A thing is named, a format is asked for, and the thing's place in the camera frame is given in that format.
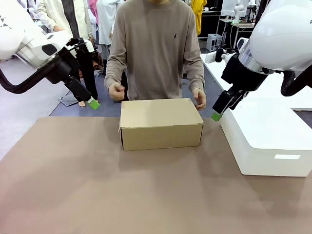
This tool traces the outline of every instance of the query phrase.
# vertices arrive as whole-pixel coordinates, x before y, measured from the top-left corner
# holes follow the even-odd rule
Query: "white table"
[[[220,87],[225,62],[204,63]],[[293,110],[312,110],[312,90],[293,97],[280,94],[282,75],[272,74],[235,110],[227,110],[221,126],[245,175],[307,176],[312,169],[312,129]]]
[[[232,21],[228,21],[226,19],[220,19],[219,21],[222,21],[224,22],[224,30],[225,31],[225,27],[227,25],[227,23],[232,23]],[[237,37],[238,37],[238,32],[239,32],[239,29],[242,28],[243,31],[246,29],[246,28],[254,28],[254,23],[236,23],[234,25],[232,25],[232,27],[236,27],[236,33],[235,33],[235,39],[234,39],[234,44],[231,45],[231,47],[235,47],[236,45],[236,42],[237,42]],[[216,34],[218,34],[218,29],[219,29],[219,24],[217,26],[217,30],[216,30]]]

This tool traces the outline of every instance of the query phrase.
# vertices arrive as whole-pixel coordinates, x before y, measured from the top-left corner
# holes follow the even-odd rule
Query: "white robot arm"
[[[252,11],[256,11],[256,2],[255,0],[248,0],[248,6],[247,6],[247,9],[249,10],[252,10]],[[236,3],[236,7],[234,7],[234,12],[235,12],[235,18],[233,20],[233,24],[235,23],[239,23],[239,18],[240,18],[240,14],[239,12],[244,10],[245,9],[245,6],[243,4],[243,0],[237,0],[237,3]]]
[[[0,60],[17,55],[26,64],[39,68],[19,85],[11,84],[0,70],[0,84],[9,92],[21,94],[43,78],[51,83],[64,82],[75,95],[93,109],[99,104],[72,75],[79,69],[75,51],[94,51],[92,43],[72,40],[66,31],[46,34],[16,0],[0,0]]]
[[[233,84],[214,104],[213,119],[219,120],[227,108],[233,110],[274,72],[284,73],[284,96],[312,87],[311,41],[312,1],[271,0],[250,39],[238,41],[238,51],[220,48],[209,54],[211,61],[225,60],[222,78]],[[303,73],[295,79],[294,71]]]

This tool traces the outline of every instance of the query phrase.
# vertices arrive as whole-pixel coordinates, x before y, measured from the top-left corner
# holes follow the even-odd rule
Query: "man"
[[[98,43],[102,48],[102,59],[104,71],[106,72],[107,60],[111,50],[112,35],[114,30],[114,24],[116,19],[117,9],[124,0],[98,0],[97,11],[98,11]],[[129,100],[127,97],[128,82],[125,72],[121,75],[121,85],[125,87],[125,98],[124,101]]]
[[[124,98],[125,67],[130,100],[182,97],[184,67],[197,109],[206,107],[195,16],[181,0],[127,0],[120,6],[105,78],[113,100]]]
[[[66,30],[72,34],[73,39],[83,38],[93,42],[85,0],[39,0],[37,15],[51,31]],[[77,52],[77,60],[81,66],[87,90],[94,99],[98,99],[91,53]],[[79,73],[75,77],[80,81]],[[79,106],[85,106],[79,97],[76,99]]]

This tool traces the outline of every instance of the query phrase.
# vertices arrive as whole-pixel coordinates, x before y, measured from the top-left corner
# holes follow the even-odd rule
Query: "yellow jacket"
[[[201,30],[201,14],[203,12],[204,5],[207,4],[207,0],[192,0],[192,10],[195,14],[197,36]]]

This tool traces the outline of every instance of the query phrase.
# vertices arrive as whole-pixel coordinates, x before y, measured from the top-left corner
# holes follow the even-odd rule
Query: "white coat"
[[[99,44],[110,45],[112,39],[109,34],[113,33],[116,12],[118,7],[124,3],[124,0],[98,0],[98,40]]]
[[[37,7],[37,16],[48,29],[53,31],[58,26],[72,34],[62,0],[39,0]],[[92,28],[86,0],[74,0],[74,7],[79,36],[88,39],[92,36]]]
[[[18,2],[22,5],[22,7],[24,7],[25,10],[29,11],[32,18],[38,19],[35,0],[18,0]]]

